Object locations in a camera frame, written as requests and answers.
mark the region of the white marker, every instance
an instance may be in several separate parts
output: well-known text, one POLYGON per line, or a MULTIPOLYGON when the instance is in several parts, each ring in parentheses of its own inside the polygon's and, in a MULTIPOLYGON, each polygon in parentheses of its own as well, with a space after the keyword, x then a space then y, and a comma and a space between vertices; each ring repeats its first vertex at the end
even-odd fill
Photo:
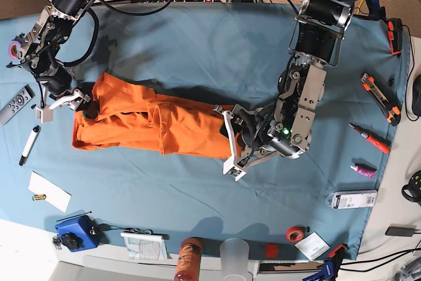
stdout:
POLYGON ((29 152, 31 151, 32 146, 35 143, 35 140, 38 136, 39 126, 37 125, 35 128, 32 129, 31 134, 29 134, 28 141, 26 141, 25 148, 22 152, 22 157, 20 158, 19 165, 23 166, 28 158, 29 152))

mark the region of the clear plastic cup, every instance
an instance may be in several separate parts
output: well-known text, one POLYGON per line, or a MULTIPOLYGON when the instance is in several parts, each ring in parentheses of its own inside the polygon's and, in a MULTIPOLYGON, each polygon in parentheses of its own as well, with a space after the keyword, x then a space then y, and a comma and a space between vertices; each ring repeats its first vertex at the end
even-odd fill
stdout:
POLYGON ((232 238, 223 242, 219 250, 222 281, 248 280, 249 244, 244 240, 232 238))

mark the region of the blue box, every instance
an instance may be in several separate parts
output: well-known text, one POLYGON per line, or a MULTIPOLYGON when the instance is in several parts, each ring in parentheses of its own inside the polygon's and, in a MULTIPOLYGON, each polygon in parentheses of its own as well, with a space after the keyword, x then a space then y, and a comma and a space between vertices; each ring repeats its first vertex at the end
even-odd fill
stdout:
POLYGON ((96 248, 99 245, 99 236, 91 235, 90 230, 95 226, 91 219, 84 215, 82 217, 65 220, 55 226, 59 233, 59 238, 65 234, 73 233, 78 238, 79 249, 70 250, 71 252, 96 248))

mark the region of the remote control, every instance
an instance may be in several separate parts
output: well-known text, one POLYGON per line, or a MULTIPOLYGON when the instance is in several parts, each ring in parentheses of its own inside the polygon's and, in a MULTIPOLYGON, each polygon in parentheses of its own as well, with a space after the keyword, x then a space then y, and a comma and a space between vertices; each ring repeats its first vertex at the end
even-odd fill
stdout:
POLYGON ((29 101, 34 97, 34 93, 28 85, 23 87, 17 95, 10 100, 6 107, 0 111, 0 124, 5 125, 8 121, 15 116, 29 101))

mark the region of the computer mouse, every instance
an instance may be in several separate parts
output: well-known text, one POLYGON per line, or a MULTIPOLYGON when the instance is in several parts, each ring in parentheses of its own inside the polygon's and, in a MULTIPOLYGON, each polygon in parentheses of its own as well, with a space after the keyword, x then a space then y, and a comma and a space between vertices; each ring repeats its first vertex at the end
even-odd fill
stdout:
POLYGON ((414 79, 412 84, 412 112, 421 116, 421 74, 414 79))

